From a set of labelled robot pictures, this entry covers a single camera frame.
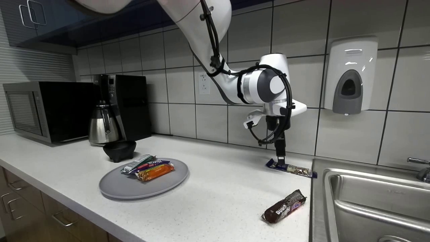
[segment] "cable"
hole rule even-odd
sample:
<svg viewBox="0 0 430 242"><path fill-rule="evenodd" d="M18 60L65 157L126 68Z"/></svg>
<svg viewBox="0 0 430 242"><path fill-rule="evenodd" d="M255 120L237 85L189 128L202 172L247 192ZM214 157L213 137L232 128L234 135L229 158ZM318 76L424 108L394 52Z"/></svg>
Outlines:
<svg viewBox="0 0 430 242"><path fill-rule="evenodd" d="M277 69L277 68L275 68L275 67L272 67L269 64L260 64L260 63L257 63L256 65L252 65L252 67L249 67L247 69L238 71L238 72L233 72L230 69L226 71L225 69L225 60L221 60L218 30L217 30L217 26L216 26L213 14L212 14L212 9L208 5L206 0L201 0L201 2L202 2L202 7L204 7L204 14L201 16L201 18L206 21L209 36L210 36L210 40L212 40L213 52L214 52L214 55L212 56L212 65L214 68L217 68L216 75L220 73L220 72L224 72L224 73L228 73L228 75L234 75L234 76L242 77L242 75L245 75L248 72L253 72L253 71L260 69L260 68L267 68L267 69L272 69L277 76L281 77L281 80L284 83L284 89L280 91L279 94L276 94L275 98L281 95L284 91L287 91L287 94L288 94L288 99L287 99L288 106L287 106L287 110L285 110L285 114L284 114L285 119L280 118L281 123L277 123L277 127L269 135L267 135L265 138L257 137L257 134L255 133L253 127L249 126L252 134L255 135L255 138L259 141L260 145L276 142L280 138L279 134L277 134L279 130L280 128L281 130L290 128L290 126L287 127L287 124L291 123L292 108L295 108L292 85L291 85L290 80L287 79L287 75L283 71L280 71L280 69Z"/></svg>

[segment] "gray plate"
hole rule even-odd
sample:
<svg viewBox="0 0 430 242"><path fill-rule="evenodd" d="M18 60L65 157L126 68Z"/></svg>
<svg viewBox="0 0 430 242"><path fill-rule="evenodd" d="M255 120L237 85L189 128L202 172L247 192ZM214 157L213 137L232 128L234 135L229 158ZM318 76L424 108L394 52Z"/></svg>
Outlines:
<svg viewBox="0 0 430 242"><path fill-rule="evenodd" d="M100 181L103 194L115 200L146 198L169 192L181 185L189 177L190 170L186 162L174 158L159 159L171 161L175 165L175 170L152 181L143 182L135 176L122 173L123 166L132 163L130 162L111 170L103 177Z"/></svg>

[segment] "kitchen counter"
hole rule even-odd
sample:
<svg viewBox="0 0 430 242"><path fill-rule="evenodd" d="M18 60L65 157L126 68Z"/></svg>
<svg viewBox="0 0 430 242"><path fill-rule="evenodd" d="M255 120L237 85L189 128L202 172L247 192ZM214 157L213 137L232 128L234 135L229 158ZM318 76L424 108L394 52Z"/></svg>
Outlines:
<svg viewBox="0 0 430 242"><path fill-rule="evenodd" d="M99 182L123 165L88 141L48 146L19 135L0 137L0 165L123 240L202 242L310 239L311 178L265 167L273 150L154 135L136 151L174 157L190 177L174 190L135 201L109 200ZM288 161L312 166L312 157ZM295 189L308 201L279 224L263 212Z"/></svg>

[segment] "stainless steel sink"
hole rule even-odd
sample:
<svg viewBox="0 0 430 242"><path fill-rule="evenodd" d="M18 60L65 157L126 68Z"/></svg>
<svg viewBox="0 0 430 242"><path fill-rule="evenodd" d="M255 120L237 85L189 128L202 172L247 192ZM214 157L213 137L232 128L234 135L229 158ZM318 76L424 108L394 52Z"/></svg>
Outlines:
<svg viewBox="0 0 430 242"><path fill-rule="evenodd" d="M430 184L412 172L315 161L314 242L430 242Z"/></svg>

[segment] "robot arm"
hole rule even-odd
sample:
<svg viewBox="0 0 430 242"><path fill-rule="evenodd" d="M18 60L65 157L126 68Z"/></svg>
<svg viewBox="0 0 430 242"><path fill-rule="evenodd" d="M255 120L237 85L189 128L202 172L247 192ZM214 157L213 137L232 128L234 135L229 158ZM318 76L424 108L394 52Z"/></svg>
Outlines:
<svg viewBox="0 0 430 242"><path fill-rule="evenodd" d="M76 0L100 12L115 13L132 0ZM230 0L158 0L170 17L186 34L190 46L213 77L222 96L232 104L261 104L245 120L245 127L259 124L267 118L272 133L265 138L253 135L260 143L276 143L279 161L284 162L285 134L291 116L304 112L307 104L294 100L287 57L281 53L264 55L261 60L242 71L233 71L220 52L220 41L232 21Z"/></svg>

